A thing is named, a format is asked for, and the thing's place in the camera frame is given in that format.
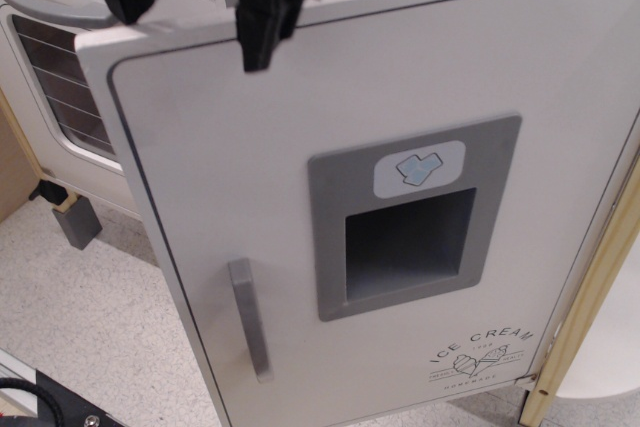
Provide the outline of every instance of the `ice cube icon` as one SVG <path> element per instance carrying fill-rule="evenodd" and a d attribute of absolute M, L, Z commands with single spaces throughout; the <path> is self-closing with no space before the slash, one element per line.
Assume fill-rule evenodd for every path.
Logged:
<path fill-rule="evenodd" d="M 404 183 L 419 187 L 424 184 L 431 172 L 441 167 L 443 164 L 438 154 L 432 153 L 421 159 L 417 155 L 412 155 L 408 159 L 400 162 L 396 168 L 404 177 Z"/>

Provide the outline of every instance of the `gray block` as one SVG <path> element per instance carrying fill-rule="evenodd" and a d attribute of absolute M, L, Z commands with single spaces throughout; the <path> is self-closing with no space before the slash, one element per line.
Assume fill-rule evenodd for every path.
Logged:
<path fill-rule="evenodd" d="M 83 250 L 102 230 L 98 216 L 86 197 L 80 197 L 64 213 L 57 210 L 52 210 L 52 212 L 62 227 L 67 240 L 76 249 Z"/>

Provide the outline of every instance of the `wooden panel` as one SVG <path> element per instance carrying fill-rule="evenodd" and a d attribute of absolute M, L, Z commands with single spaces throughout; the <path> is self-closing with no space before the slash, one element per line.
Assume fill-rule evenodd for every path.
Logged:
<path fill-rule="evenodd" d="M 5 112 L 9 107 L 0 92 L 0 222 L 18 209 L 38 183 L 25 151 L 16 138 Z"/>
<path fill-rule="evenodd" d="M 640 231 L 640 168 L 636 163 L 578 295 L 549 353 L 520 424 L 538 427 Z"/>

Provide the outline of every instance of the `ice dispenser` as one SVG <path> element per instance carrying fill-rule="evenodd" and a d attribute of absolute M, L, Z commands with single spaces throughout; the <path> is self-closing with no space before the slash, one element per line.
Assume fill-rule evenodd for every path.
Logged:
<path fill-rule="evenodd" d="M 512 115 L 313 157 L 320 318 L 477 284 L 520 122 Z"/>

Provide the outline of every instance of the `gray handle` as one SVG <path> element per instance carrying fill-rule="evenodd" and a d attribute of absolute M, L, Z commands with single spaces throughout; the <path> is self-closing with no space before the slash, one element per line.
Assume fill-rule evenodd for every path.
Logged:
<path fill-rule="evenodd" d="M 251 264 L 249 259 L 239 259 L 229 262 L 228 265 L 253 369 L 256 371 L 258 382 L 269 382 L 273 380 L 273 371 L 269 362 L 267 341 L 262 329 L 258 298 L 251 275 Z"/>
<path fill-rule="evenodd" d="M 69 7 L 50 0 L 5 0 L 7 4 L 34 19 L 52 24 L 102 29 L 118 23 L 106 5 L 91 2 L 82 7 Z"/>

